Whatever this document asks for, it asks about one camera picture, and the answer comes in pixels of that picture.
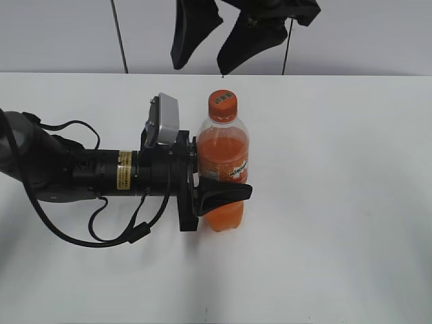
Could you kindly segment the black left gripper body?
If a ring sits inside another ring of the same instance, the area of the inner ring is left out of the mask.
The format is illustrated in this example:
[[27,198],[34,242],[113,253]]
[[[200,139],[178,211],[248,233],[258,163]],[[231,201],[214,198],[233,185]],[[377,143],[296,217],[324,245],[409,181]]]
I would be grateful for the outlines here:
[[198,228],[198,216],[192,199],[196,150],[189,135],[188,131],[180,130],[174,143],[169,146],[158,144],[155,135],[142,131],[136,169],[136,193],[163,198],[159,210],[148,223],[149,227],[160,220],[169,197],[175,196],[180,231],[195,232]]

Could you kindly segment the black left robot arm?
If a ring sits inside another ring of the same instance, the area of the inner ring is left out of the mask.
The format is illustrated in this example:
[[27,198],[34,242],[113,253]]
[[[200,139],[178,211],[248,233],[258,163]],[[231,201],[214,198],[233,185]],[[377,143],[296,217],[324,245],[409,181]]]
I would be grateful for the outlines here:
[[72,203],[102,196],[175,196],[180,231],[192,232],[198,218],[219,207],[248,200],[252,186],[204,177],[194,185],[197,149],[180,130],[172,144],[161,144],[149,127],[141,134],[139,151],[84,148],[50,134],[30,113],[1,112],[1,173],[21,180],[27,176],[33,195],[44,202]]

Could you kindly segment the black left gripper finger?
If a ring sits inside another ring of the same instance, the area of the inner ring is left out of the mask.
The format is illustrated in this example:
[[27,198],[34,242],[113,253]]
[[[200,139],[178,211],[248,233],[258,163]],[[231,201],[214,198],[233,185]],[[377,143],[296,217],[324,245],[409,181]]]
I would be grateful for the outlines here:
[[252,186],[242,183],[218,182],[199,177],[197,186],[197,215],[204,216],[219,207],[248,200]]

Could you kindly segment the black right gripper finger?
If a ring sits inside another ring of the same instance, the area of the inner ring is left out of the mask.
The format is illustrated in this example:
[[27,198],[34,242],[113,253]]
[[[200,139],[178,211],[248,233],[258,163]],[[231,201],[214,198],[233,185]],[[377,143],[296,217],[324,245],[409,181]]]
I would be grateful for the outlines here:
[[171,60],[175,70],[182,69],[196,48],[222,24],[215,1],[177,0]]
[[241,11],[217,55],[221,75],[230,74],[255,55],[282,44],[288,37],[286,20],[286,16],[262,18]]

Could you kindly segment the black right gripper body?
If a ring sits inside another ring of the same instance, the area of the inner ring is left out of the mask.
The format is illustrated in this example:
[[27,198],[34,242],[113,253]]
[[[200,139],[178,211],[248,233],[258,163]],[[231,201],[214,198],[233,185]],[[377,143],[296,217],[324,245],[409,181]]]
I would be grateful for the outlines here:
[[236,7],[254,20],[292,18],[301,26],[309,26],[321,12],[318,3],[309,0],[226,0],[225,3]]

